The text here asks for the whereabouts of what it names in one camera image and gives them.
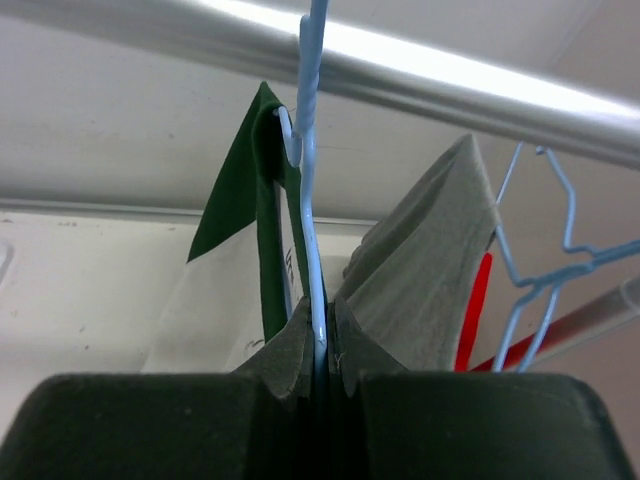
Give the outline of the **green and white t shirt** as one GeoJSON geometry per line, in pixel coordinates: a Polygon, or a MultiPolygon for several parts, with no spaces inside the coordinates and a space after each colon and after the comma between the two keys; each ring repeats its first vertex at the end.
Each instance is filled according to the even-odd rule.
{"type": "Polygon", "coordinates": [[[160,315],[145,373],[230,372],[309,293],[299,169],[261,83],[219,171],[186,265],[160,315]]]}

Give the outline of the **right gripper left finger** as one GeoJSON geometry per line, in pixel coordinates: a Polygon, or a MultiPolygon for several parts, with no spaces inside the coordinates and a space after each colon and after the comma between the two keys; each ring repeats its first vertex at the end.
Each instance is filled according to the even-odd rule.
{"type": "Polygon", "coordinates": [[[311,306],[303,297],[284,328],[232,373],[258,378],[276,398],[309,398],[312,371],[311,306]]]}

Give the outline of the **light blue hanger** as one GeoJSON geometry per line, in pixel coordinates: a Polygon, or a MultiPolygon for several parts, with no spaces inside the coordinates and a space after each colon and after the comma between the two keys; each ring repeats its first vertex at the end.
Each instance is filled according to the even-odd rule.
{"type": "Polygon", "coordinates": [[[315,116],[328,5],[327,0],[313,0],[310,12],[300,19],[295,120],[290,120],[285,108],[277,110],[288,161],[301,172],[300,216],[314,336],[314,377],[317,380],[325,373],[328,339],[324,280],[313,220],[312,197],[317,159],[315,116]]]}

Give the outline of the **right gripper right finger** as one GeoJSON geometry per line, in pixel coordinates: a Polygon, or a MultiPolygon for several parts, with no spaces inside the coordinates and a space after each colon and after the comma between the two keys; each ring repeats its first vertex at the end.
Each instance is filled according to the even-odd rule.
{"type": "Polygon", "coordinates": [[[367,376],[391,375],[407,369],[359,325],[344,298],[334,301],[334,360],[347,397],[367,376]]]}

